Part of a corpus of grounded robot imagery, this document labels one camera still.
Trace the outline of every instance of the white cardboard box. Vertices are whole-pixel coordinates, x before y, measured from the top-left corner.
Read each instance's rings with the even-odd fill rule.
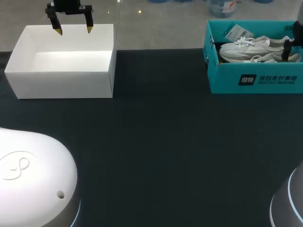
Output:
[[[26,26],[5,69],[22,98],[113,97],[116,67],[113,25]]]

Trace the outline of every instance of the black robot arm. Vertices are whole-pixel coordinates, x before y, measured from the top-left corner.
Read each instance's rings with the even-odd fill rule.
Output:
[[[286,40],[284,42],[284,51],[282,53],[282,59],[284,61],[288,60],[289,54],[293,46],[300,46],[303,48],[303,3],[301,3],[298,20],[293,26],[293,40]]]
[[[84,14],[87,31],[90,33],[94,26],[93,17],[91,15],[92,11],[91,5],[82,6],[80,0],[53,0],[52,3],[47,4],[45,9],[47,17],[51,20],[53,29],[60,35],[62,35],[63,32],[56,12],[65,13],[66,15]]]

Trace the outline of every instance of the teal shoe box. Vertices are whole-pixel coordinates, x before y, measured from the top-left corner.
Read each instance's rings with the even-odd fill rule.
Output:
[[[216,45],[230,43],[226,33],[233,25],[252,32],[254,38],[293,38],[294,21],[211,20],[203,48],[211,92],[214,94],[303,93],[303,62],[219,63]],[[303,49],[293,48],[303,56]]]

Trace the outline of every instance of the sneaker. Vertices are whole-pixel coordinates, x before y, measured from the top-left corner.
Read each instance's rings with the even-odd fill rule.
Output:
[[[251,60],[249,61],[244,61],[245,63],[261,63],[261,62],[264,62],[264,63],[272,63],[272,62],[292,62],[292,63],[295,63],[295,62],[300,62],[301,61],[301,55],[296,53],[294,54],[293,56],[290,56],[288,58],[288,61],[284,61],[282,60],[282,57],[280,54],[276,54],[276,53],[270,53],[270,54],[267,54],[265,56],[254,56],[251,58]]]
[[[269,39],[266,36],[257,39],[241,37],[234,43],[222,45],[219,54],[228,62],[249,61],[256,55],[264,56],[269,53],[282,54],[283,44],[287,39],[288,36],[279,40]]]

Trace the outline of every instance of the dark table surface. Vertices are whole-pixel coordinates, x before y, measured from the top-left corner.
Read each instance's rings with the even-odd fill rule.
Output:
[[[119,51],[113,99],[17,100],[0,55],[0,127],[62,142],[84,227],[269,227],[303,160],[302,95],[212,95],[202,50]]]

